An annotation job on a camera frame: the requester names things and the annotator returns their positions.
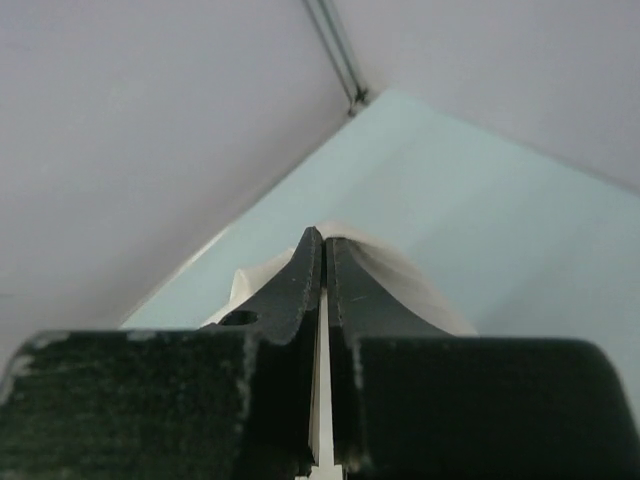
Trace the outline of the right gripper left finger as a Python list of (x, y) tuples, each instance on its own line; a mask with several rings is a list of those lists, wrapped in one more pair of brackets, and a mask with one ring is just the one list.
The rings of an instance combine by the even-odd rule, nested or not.
[(284, 267), (219, 324), (256, 331), (274, 345), (291, 343), (305, 315), (319, 305), (322, 255), (321, 234), (314, 227), (305, 229)]

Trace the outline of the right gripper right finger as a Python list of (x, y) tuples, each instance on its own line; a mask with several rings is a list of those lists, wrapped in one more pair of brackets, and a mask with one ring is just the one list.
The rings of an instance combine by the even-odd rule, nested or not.
[(329, 337), (444, 338), (449, 334), (401, 304), (357, 258), (355, 243), (325, 241)]

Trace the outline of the white robot print t-shirt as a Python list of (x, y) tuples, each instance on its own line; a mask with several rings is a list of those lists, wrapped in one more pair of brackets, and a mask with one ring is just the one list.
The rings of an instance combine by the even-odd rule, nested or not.
[[(219, 322), (281, 270), (298, 244), (239, 272), (227, 305), (195, 332), (161, 337), (175, 362), (168, 383), (178, 391), (160, 402), (172, 416), (164, 443), (184, 457), (184, 472), (205, 479), (307, 475), (325, 446), (363, 478), (466, 477), (473, 453), (459, 443), (456, 415), (442, 406), (471, 326), (397, 251), (353, 230), (311, 227), (323, 239), (319, 305), (291, 343), (274, 345)], [(367, 272), (449, 335), (332, 340), (325, 247), (332, 238), (354, 242)]]

